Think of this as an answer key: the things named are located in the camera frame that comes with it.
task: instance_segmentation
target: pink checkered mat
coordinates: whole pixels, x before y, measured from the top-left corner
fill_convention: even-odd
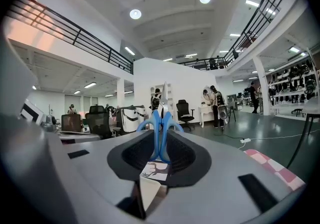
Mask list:
[[[249,149],[244,152],[258,163],[262,164],[265,169],[277,175],[293,191],[305,184],[297,175],[259,151]]]

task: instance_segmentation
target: black pants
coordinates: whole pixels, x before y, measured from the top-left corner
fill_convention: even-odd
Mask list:
[[[257,110],[259,107],[259,101],[255,99],[255,100],[252,100],[252,102],[253,102],[253,107],[255,108],[252,113],[257,113]]]
[[[213,121],[213,125],[214,127],[218,127],[218,106],[213,106],[213,116],[214,116],[214,121]],[[223,119],[220,119],[220,126],[224,126],[225,122]]]

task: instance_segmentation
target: backpack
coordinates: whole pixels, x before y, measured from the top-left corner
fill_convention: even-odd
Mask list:
[[[155,94],[153,99],[152,99],[152,102],[151,102],[151,108],[152,110],[157,110],[158,107],[159,107],[159,104],[160,104],[160,97],[161,97],[161,94]]]
[[[215,96],[216,96],[216,104],[217,104],[217,106],[221,106],[221,105],[224,105],[225,103],[224,103],[224,98],[222,97],[222,94],[218,91],[216,94],[215,94]]]

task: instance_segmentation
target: display rack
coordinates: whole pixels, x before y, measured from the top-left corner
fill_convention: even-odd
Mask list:
[[[282,65],[281,67],[271,71],[271,72],[267,72],[265,73],[265,75],[271,75],[271,80],[270,83],[268,84],[268,88],[273,88],[275,89],[275,85],[278,84],[283,84],[283,83],[288,83],[289,79],[285,79],[285,80],[281,80],[281,81],[273,81],[273,75],[275,77],[277,77],[277,73],[283,73],[285,69],[290,69],[291,67],[299,64],[301,65],[303,62],[309,60],[310,63],[312,64],[312,70],[310,70],[310,72],[308,74],[303,74],[301,77],[297,76],[291,79],[291,81],[295,81],[295,80],[299,80],[299,79],[303,79],[303,85],[306,84],[306,79],[307,77],[310,77],[312,75],[314,75],[314,79],[316,82],[316,88],[313,91],[316,95],[319,93],[319,79],[318,79],[318,74],[316,71],[316,68],[314,66],[314,62],[312,61],[312,58],[310,58],[309,55],[305,55],[305,56],[301,56],[295,60],[292,60],[288,63],[286,63],[285,65]],[[269,101],[273,100],[274,105],[270,104],[270,109],[272,111],[274,111],[274,114],[276,116],[279,117],[286,117],[286,118],[299,118],[299,119],[304,119],[302,117],[295,117],[292,115],[292,111],[295,111],[297,109],[303,109],[304,105],[308,102],[307,99],[304,100],[304,102],[299,102],[300,101],[300,97],[302,94],[305,94],[305,87],[300,87],[298,86],[297,88],[298,90],[296,91],[289,91],[289,86],[288,86],[288,91],[287,92],[277,92],[275,95],[273,96],[269,96]],[[292,97],[298,95],[299,98],[297,100],[296,103],[292,103]]]

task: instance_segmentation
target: shelf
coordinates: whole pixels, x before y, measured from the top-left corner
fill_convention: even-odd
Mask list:
[[[308,74],[302,75],[302,78],[308,77],[308,76],[313,75],[313,74],[315,74],[315,73],[316,73],[316,72],[311,71],[311,72],[309,72]],[[296,80],[296,79],[299,79],[299,78],[300,78],[299,76],[298,76],[298,77],[294,77],[294,78],[292,78],[292,80]],[[282,84],[282,83],[285,83],[285,82],[289,82],[289,80],[286,79],[286,80],[283,80],[283,81],[278,81],[278,82],[275,82],[275,83],[271,83],[271,84],[269,84],[268,86],[273,86],[273,85],[277,85],[277,84]]]
[[[305,94],[305,89],[300,89],[297,91],[287,92],[287,93],[281,93],[272,95],[273,97],[281,97],[281,96],[291,96],[291,95],[297,95],[297,94]]]
[[[294,63],[300,62],[300,61],[302,61],[302,60],[304,60],[304,59],[306,59],[308,57],[309,57],[308,54],[306,54],[305,56],[301,56],[301,57],[299,57],[299,58],[297,58],[297,59],[295,59],[295,60],[293,60],[293,61],[291,61],[289,63],[286,63],[285,65],[280,66],[277,69],[274,69],[273,71],[266,72],[265,75],[267,76],[269,74],[277,73],[278,71],[284,70],[286,67],[289,67],[289,66],[293,65]]]
[[[302,109],[305,104],[307,103],[307,101],[305,102],[299,102],[299,103],[290,103],[290,102],[286,102],[286,103],[283,103],[283,104],[277,104],[277,105],[274,105],[274,106],[271,106],[271,110],[279,110],[279,109],[287,109],[287,108],[290,108],[292,110],[294,109]]]

